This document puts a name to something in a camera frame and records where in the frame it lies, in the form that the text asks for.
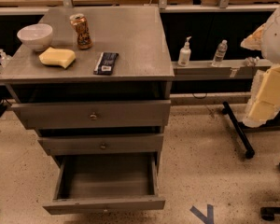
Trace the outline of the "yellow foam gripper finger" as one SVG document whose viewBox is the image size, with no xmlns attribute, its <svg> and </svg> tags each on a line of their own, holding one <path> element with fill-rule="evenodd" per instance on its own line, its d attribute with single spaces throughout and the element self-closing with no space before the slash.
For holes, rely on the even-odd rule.
<svg viewBox="0 0 280 224">
<path fill-rule="evenodd" d="M 264 24 L 257 28 L 251 35 L 246 37 L 241 42 L 241 47 L 250 50 L 261 50 L 262 49 L 262 33 Z"/>
<path fill-rule="evenodd" d="M 275 64 L 267 71 L 258 70 L 254 75 L 243 124 L 257 128 L 273 119 L 279 110 L 280 64 Z"/>
</svg>

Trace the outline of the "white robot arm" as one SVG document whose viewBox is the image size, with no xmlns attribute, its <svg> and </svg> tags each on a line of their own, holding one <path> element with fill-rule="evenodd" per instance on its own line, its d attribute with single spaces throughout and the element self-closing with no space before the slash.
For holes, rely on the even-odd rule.
<svg viewBox="0 0 280 224">
<path fill-rule="evenodd" d="M 258 71 L 253 78 L 243 124 L 256 128 L 273 119 L 280 110 L 280 6 L 242 41 L 241 47 L 260 50 L 262 57 L 273 64 L 266 72 Z"/>
</svg>

